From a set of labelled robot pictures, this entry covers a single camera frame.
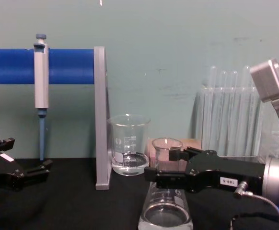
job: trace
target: label sticker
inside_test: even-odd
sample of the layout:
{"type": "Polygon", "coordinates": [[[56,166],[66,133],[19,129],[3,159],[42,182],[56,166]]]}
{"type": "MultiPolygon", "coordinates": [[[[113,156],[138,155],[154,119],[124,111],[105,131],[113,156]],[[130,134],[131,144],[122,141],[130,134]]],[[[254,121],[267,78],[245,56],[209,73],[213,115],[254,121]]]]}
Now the label sticker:
{"type": "Polygon", "coordinates": [[[124,155],[121,152],[115,152],[115,160],[119,163],[123,163],[124,155]]]}
{"type": "Polygon", "coordinates": [[[232,186],[232,187],[237,187],[238,181],[236,179],[232,179],[232,178],[221,177],[221,184],[227,185],[227,186],[232,186]]]}
{"type": "Polygon", "coordinates": [[[179,205],[180,207],[184,207],[183,200],[177,196],[174,197],[174,202],[179,205]]]}
{"type": "Polygon", "coordinates": [[[9,162],[12,162],[14,159],[8,155],[6,155],[5,153],[0,154],[1,157],[3,157],[4,159],[8,160],[9,162]]]}

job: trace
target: teal wall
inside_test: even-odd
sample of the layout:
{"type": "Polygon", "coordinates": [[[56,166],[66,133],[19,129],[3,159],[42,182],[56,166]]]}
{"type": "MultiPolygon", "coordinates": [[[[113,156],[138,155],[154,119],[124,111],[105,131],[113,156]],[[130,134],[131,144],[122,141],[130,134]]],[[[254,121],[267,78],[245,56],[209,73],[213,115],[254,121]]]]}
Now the teal wall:
{"type": "MultiPolygon", "coordinates": [[[[241,71],[279,61],[279,1],[0,0],[0,48],[107,51],[110,110],[151,118],[151,137],[190,136],[196,91],[209,66],[241,71]]],[[[33,86],[0,86],[0,138],[13,157],[37,157],[33,86]]],[[[52,86],[47,156],[93,156],[92,86],[52,86]]]]}

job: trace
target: small glass beaker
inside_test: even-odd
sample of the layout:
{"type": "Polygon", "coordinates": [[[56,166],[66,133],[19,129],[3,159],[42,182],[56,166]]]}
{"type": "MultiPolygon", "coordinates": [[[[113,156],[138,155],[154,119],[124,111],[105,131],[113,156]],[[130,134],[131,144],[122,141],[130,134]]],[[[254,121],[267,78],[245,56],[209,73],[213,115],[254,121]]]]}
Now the small glass beaker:
{"type": "Polygon", "coordinates": [[[150,119],[142,115],[118,115],[108,119],[112,135],[112,168],[124,176],[144,173],[149,166],[145,155],[150,119]]]}
{"type": "MultiPolygon", "coordinates": [[[[168,159],[171,151],[182,148],[181,141],[173,138],[158,138],[152,141],[156,150],[156,167],[158,170],[178,171],[164,159],[168,159]]],[[[189,214],[184,190],[159,189],[151,182],[144,207],[139,219],[139,230],[192,230],[193,222],[189,214]]]]}

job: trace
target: liquid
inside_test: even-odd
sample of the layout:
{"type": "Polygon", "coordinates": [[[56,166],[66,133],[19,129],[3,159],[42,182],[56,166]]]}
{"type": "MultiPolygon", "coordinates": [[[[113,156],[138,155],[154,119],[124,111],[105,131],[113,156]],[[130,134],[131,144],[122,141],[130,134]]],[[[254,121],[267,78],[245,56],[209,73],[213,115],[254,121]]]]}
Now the liquid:
{"type": "Polygon", "coordinates": [[[179,226],[175,227],[162,227],[162,226],[157,226],[154,224],[151,224],[145,220],[143,220],[142,217],[139,219],[139,230],[193,230],[193,223],[189,222],[186,224],[182,224],[179,226]]]}
{"type": "Polygon", "coordinates": [[[149,158],[142,153],[125,153],[124,163],[117,163],[112,159],[113,170],[124,176],[135,176],[144,173],[145,167],[149,166],[149,158]]]}

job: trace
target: blue pipe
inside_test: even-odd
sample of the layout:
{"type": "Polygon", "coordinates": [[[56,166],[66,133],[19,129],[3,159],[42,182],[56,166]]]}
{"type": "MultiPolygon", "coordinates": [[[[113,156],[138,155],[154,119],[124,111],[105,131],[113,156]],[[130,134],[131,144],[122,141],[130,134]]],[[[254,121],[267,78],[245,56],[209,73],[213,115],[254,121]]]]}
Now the blue pipe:
{"type": "MultiPolygon", "coordinates": [[[[34,84],[33,49],[0,49],[0,84],[34,84]]],[[[93,49],[50,49],[49,84],[94,84],[93,49]]]]}

